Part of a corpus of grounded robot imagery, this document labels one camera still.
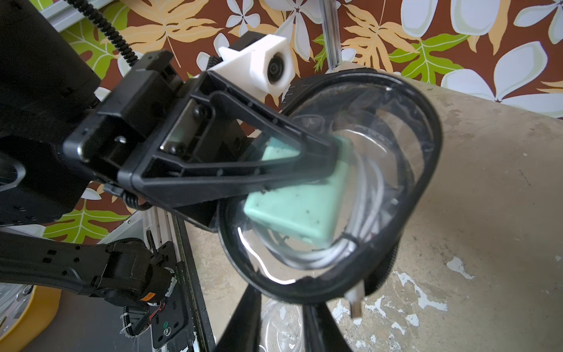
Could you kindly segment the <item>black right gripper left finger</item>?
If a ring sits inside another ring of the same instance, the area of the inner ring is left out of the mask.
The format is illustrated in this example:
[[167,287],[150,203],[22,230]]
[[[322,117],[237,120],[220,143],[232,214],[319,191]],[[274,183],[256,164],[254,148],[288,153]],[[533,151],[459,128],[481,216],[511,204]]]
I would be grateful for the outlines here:
[[215,351],[255,352],[260,350],[262,294],[249,285],[216,345]]

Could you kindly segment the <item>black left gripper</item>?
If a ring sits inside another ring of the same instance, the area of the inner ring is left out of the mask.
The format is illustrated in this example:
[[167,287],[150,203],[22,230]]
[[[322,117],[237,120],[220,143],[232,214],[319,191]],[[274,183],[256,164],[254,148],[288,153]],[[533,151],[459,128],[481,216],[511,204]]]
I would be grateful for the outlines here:
[[[169,51],[140,58],[62,145],[66,167],[180,208],[270,191],[333,173],[337,143],[268,108],[218,75],[183,81]],[[264,161],[240,125],[295,156]]]

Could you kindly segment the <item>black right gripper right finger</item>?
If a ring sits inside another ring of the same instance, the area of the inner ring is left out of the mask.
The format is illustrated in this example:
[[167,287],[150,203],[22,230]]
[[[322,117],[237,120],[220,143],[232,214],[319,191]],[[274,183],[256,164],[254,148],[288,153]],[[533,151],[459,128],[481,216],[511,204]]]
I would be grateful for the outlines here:
[[305,351],[352,352],[326,303],[303,305]]

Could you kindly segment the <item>green charger plug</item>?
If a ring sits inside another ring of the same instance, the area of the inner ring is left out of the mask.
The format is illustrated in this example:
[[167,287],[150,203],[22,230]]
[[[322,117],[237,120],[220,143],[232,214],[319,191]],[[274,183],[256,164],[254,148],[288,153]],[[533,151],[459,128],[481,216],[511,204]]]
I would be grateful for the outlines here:
[[255,224],[324,249],[333,243],[347,189],[353,143],[335,138],[339,152],[334,173],[314,183],[251,193],[243,211]]

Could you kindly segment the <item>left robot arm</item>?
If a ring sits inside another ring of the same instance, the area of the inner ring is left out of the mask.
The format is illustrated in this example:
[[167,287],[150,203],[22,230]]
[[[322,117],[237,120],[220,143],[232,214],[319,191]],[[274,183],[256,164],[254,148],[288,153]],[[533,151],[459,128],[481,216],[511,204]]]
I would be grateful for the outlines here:
[[156,305],[174,268],[139,241],[59,243],[9,227],[61,219],[92,180],[129,207],[207,226],[220,199],[329,176],[339,147],[262,103],[293,80],[284,38],[247,34],[183,80],[169,51],[137,57],[89,2],[73,6],[130,71],[98,99],[100,78],[31,2],[1,3],[1,281]]

